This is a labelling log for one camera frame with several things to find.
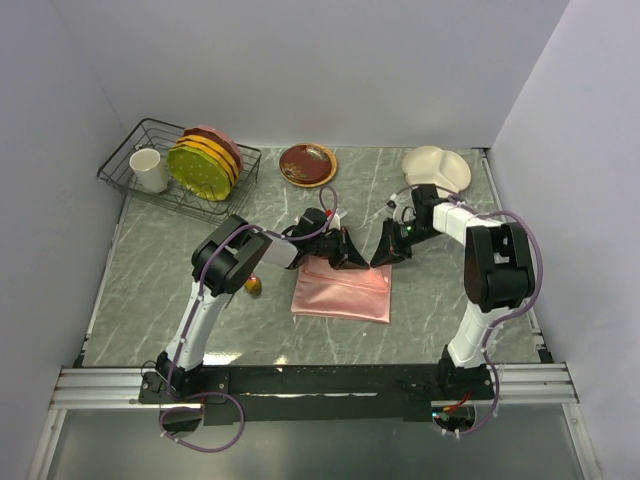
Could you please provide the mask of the pink satin napkin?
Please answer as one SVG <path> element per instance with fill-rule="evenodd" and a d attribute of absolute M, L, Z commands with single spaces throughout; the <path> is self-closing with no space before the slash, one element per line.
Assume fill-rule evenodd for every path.
<path fill-rule="evenodd" d="M 291 313 L 389 324 L 391 290 L 391 266 L 334 270 L 311 257 L 298 270 Z"/>

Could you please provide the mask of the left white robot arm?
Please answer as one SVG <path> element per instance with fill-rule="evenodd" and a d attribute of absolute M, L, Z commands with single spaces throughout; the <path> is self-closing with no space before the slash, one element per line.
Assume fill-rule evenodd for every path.
<path fill-rule="evenodd" d="M 177 402 L 197 393 L 206 343 L 218 317 L 260 262 L 295 270 L 310 257 L 326 260 L 334 270 L 369 268 L 348 230 L 334 226 L 332 216 L 318 208 L 306 209 L 281 233 L 238 215 L 214 230 L 191 256 L 187 307 L 176 334 L 156 360 L 164 392 Z"/>

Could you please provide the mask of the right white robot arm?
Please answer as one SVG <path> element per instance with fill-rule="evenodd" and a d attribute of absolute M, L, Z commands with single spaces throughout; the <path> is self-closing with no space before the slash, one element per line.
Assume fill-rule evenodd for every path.
<path fill-rule="evenodd" d="M 444 347 L 435 389 L 457 399 L 467 391 L 482 394 L 492 386 L 488 372 L 490 341 L 504 322 L 524 314 L 539 294 L 542 266 L 530 230 L 514 214 L 480 213 L 455 194 L 439 196 L 435 184 L 410 185 L 412 216 L 405 219 L 397 196 L 386 203 L 370 266 L 394 265 L 413 256 L 412 247 L 447 236 L 464 247 L 466 310 L 453 339 Z"/>

